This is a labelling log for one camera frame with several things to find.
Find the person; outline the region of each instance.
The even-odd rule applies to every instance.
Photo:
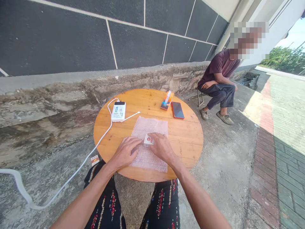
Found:
[[[262,35],[268,30],[266,23],[253,23],[257,27],[250,27],[246,33],[234,33],[237,43],[234,48],[217,53],[207,67],[202,79],[198,83],[198,90],[208,94],[212,99],[200,110],[204,120],[208,120],[208,111],[220,103],[220,111],[216,113],[225,124],[233,125],[234,122],[227,114],[227,108],[233,107],[234,93],[237,91],[235,83],[230,81],[233,72],[239,66],[241,60],[249,57],[250,49],[257,48]]]
[[[150,150],[175,172],[199,227],[231,229],[208,193],[174,153],[167,137],[159,133],[150,133],[149,136],[154,138]],[[126,137],[107,163],[101,161],[93,166],[85,178],[84,190],[58,217],[51,229],[126,228],[113,175],[131,164],[141,143],[141,139]],[[180,228],[177,179],[156,183],[140,228]]]
[[[225,124],[233,125],[234,122],[227,114],[227,108],[233,107],[237,86],[229,78],[241,61],[230,57],[230,50],[226,49],[214,56],[198,83],[198,90],[212,97],[209,103],[200,110],[202,118],[208,120],[208,110],[220,103],[220,111],[216,113],[217,117]]]

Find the phone screen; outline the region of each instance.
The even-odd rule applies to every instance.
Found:
[[[184,119],[181,104],[178,102],[172,102],[172,107],[173,107],[174,117]]]

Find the dark wall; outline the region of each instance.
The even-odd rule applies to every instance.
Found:
[[[210,60],[228,24],[202,0],[50,2],[60,5],[0,0],[0,68],[8,75]]]

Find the white charging cable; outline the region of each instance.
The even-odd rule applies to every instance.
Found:
[[[118,102],[120,102],[120,100],[118,98],[115,98],[113,100],[111,100],[110,103],[112,103],[114,100],[117,100]],[[110,116],[111,116],[111,111],[109,109],[109,104],[107,105]],[[37,206],[33,203],[33,199],[32,197],[28,194],[28,192],[25,190],[24,185],[22,183],[22,178],[21,178],[21,174],[20,172],[18,172],[17,170],[13,170],[13,169],[0,169],[0,173],[6,173],[6,174],[11,174],[15,177],[16,180],[16,184],[17,184],[17,188],[19,190],[19,192],[21,193],[21,195],[25,198],[26,202],[28,202],[28,205],[30,208],[32,209],[36,209],[36,210],[42,210],[45,209],[46,207],[50,206],[51,203],[54,201],[54,199],[58,196],[58,194],[64,189],[64,187],[70,182],[70,180],[72,180],[72,178],[79,172],[79,170],[83,167],[83,165],[86,163],[87,159],[90,157],[90,155],[94,152],[94,150],[97,148],[97,146],[99,145],[99,143],[101,142],[101,140],[103,139],[103,137],[107,134],[107,132],[110,130],[110,128],[112,127],[112,121],[110,124],[110,127],[108,128],[108,130],[104,133],[104,135],[101,137],[101,139],[98,141],[98,143],[96,144],[96,146],[94,147],[94,149],[88,154],[88,156],[86,157],[86,159],[84,160],[84,162],[81,164],[81,166],[76,170],[76,172],[66,181],[66,183],[58,190],[58,192],[53,196],[53,198],[49,201],[49,203],[47,203],[45,206]]]

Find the sneaker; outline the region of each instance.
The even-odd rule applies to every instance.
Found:
[[[201,109],[200,113],[201,113],[201,117],[203,118],[203,120],[209,119],[209,117],[207,116],[207,111],[203,111],[203,109]]]
[[[225,124],[227,125],[233,125],[234,122],[232,121],[232,119],[230,119],[229,115],[220,115],[219,111],[216,113],[217,117],[220,118]]]

